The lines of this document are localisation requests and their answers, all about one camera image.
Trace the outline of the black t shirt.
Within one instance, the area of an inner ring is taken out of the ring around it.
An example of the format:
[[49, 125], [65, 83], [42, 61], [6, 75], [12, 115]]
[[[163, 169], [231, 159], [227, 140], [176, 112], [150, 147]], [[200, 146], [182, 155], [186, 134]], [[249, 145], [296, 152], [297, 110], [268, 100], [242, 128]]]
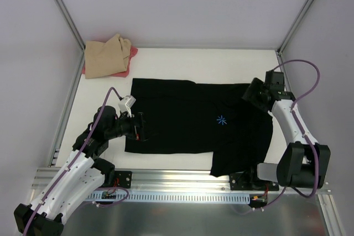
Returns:
[[266, 158], [273, 120], [243, 100], [247, 88], [246, 83], [135, 78], [132, 112], [143, 113], [147, 139], [128, 139], [126, 152], [212, 153], [215, 177], [249, 170]]

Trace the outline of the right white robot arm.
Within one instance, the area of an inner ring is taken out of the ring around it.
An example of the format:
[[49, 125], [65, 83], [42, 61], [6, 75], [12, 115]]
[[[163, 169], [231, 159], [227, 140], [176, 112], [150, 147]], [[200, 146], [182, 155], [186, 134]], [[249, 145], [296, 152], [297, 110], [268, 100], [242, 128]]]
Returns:
[[327, 145], [320, 144], [305, 125], [296, 98], [285, 90], [284, 74], [271, 70], [266, 72], [264, 81], [254, 78], [243, 99], [273, 115], [287, 145], [278, 163], [257, 165], [257, 171], [247, 176], [248, 186], [259, 190], [271, 181], [283, 187], [322, 188], [331, 151]]

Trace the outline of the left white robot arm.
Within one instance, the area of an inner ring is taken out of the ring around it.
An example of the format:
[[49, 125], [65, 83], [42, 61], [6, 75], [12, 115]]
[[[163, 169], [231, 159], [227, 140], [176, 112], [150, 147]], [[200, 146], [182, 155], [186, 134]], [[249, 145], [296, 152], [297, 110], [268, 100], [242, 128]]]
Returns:
[[144, 130], [142, 112], [117, 113], [112, 106], [100, 107], [46, 188], [31, 203], [21, 203], [14, 210], [18, 231], [23, 235], [61, 235], [89, 194], [114, 183], [115, 165], [101, 158], [108, 142], [119, 137], [144, 141]]

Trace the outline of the beige folded t shirt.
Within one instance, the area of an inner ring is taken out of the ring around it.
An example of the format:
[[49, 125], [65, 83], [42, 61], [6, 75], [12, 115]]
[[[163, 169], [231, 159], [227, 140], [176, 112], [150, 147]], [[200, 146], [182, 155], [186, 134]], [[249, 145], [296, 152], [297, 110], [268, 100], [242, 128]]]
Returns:
[[106, 42], [88, 41], [85, 47], [86, 79], [106, 77], [128, 70], [132, 43], [114, 35]]

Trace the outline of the red folded t shirt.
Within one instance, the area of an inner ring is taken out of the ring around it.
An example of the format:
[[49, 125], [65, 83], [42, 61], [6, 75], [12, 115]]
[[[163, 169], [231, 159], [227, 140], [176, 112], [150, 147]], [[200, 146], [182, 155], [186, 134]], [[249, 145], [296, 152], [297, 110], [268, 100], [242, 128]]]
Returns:
[[86, 79], [106, 76], [127, 77], [130, 61], [138, 52], [134, 46], [126, 51], [121, 47], [88, 45], [85, 49], [85, 65], [82, 73]]

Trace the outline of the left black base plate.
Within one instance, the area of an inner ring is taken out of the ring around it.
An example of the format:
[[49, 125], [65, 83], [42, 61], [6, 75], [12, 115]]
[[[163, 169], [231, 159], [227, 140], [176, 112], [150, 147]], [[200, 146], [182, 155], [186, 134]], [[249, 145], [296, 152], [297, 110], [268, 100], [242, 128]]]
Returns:
[[132, 183], [132, 172], [116, 170], [114, 172], [114, 186], [129, 189]]

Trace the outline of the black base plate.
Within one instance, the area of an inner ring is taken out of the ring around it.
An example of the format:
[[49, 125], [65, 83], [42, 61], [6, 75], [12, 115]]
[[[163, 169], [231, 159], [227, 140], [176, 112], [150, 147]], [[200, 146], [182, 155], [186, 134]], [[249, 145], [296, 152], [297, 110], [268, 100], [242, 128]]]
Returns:
[[249, 172], [239, 172], [229, 175], [231, 191], [279, 191], [279, 186], [271, 181], [259, 179]]
[[114, 186], [129, 189], [132, 183], [132, 172], [116, 170], [114, 172]]

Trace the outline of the left side aluminium rail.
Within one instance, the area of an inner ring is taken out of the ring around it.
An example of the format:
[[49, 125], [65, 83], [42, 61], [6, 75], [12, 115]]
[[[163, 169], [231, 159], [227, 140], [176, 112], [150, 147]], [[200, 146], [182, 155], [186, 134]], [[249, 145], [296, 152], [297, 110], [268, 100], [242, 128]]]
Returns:
[[48, 158], [46, 160], [46, 164], [45, 164], [46, 167], [52, 167], [53, 165], [55, 165], [54, 160], [56, 160], [56, 154], [59, 152], [60, 147], [61, 147], [61, 143], [62, 143], [64, 133], [66, 130], [66, 126], [69, 121], [69, 116], [71, 113], [72, 105], [74, 103], [77, 88], [79, 86], [80, 78], [82, 75], [83, 66], [84, 66], [84, 52], [82, 51], [80, 54], [80, 57], [79, 57], [78, 66], [75, 68], [75, 71], [74, 71], [74, 78], [72, 80], [72, 83], [71, 83], [71, 86], [69, 89], [69, 94], [68, 94], [65, 104], [64, 104], [64, 109], [63, 109], [63, 112], [62, 112], [60, 120], [59, 120], [59, 125], [56, 130]]

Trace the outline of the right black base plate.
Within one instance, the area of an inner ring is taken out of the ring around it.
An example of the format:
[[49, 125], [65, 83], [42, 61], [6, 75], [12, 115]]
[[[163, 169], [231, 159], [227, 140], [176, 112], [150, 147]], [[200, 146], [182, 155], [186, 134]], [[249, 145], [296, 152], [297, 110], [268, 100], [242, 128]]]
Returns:
[[271, 181], [259, 179], [249, 172], [239, 172], [229, 175], [231, 191], [279, 191], [279, 186]]

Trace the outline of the right aluminium frame post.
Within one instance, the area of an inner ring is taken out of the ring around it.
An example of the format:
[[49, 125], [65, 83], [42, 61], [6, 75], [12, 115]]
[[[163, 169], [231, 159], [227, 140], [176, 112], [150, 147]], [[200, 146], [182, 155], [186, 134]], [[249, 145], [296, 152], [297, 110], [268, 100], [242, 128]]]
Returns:
[[277, 49], [277, 54], [282, 56], [283, 52], [289, 45], [290, 41], [292, 40], [293, 36], [295, 35], [298, 28], [301, 26], [303, 20], [305, 19], [308, 11], [311, 9], [313, 4], [316, 0], [305, 0], [304, 4], [302, 5], [299, 13], [296, 15], [295, 20], [291, 24], [289, 30], [287, 31], [283, 41], [281, 42], [279, 48]]

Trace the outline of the aluminium frame post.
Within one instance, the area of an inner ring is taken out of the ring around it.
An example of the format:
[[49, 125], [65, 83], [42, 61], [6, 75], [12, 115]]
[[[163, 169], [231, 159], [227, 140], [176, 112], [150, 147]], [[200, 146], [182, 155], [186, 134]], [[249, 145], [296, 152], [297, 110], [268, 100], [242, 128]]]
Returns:
[[308, 11], [311, 9], [313, 4], [316, 0], [305, 0], [304, 4], [302, 5], [299, 13], [296, 15], [295, 20], [291, 24], [289, 30], [287, 31], [283, 41], [281, 42], [279, 48], [277, 49], [277, 54], [282, 56], [283, 52], [289, 45], [290, 41], [292, 40], [293, 36], [295, 35], [298, 28], [301, 26], [303, 20], [305, 19]]
[[70, 32], [72, 33], [76, 43], [78, 44], [79, 48], [81, 50], [85, 49], [85, 43], [83, 41], [83, 38], [81, 34], [78, 31], [77, 26], [75, 25], [75, 22], [66, 6], [64, 3], [64, 0], [54, 0], [55, 4], [57, 5], [66, 25], [69, 27]]

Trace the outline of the left aluminium frame post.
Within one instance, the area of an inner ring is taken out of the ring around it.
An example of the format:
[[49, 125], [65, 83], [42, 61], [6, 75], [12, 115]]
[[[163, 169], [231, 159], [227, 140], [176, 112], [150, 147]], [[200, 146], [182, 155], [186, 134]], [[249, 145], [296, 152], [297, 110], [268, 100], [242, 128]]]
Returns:
[[78, 44], [79, 48], [81, 50], [85, 49], [85, 43], [83, 41], [83, 38], [81, 34], [78, 31], [77, 26], [75, 25], [75, 22], [66, 6], [64, 3], [64, 0], [54, 0], [55, 4], [57, 5], [66, 25], [69, 27], [70, 32], [72, 33], [76, 43]]

